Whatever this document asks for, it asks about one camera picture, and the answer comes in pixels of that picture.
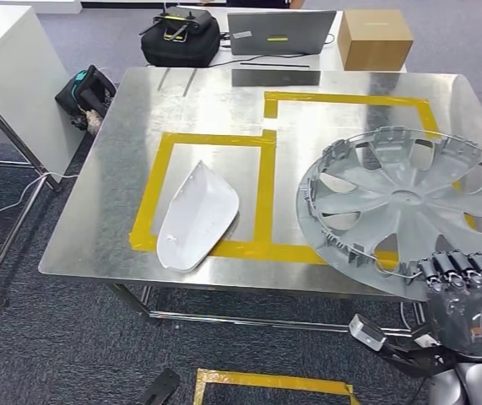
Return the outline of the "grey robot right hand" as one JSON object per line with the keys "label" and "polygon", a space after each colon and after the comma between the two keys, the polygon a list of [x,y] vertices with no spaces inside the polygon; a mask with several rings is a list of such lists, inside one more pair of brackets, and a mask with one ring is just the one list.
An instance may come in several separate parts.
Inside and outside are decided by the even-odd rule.
{"label": "grey robot right hand", "polygon": [[428,324],[443,346],[482,358],[482,253],[436,251],[417,261],[427,285]]}

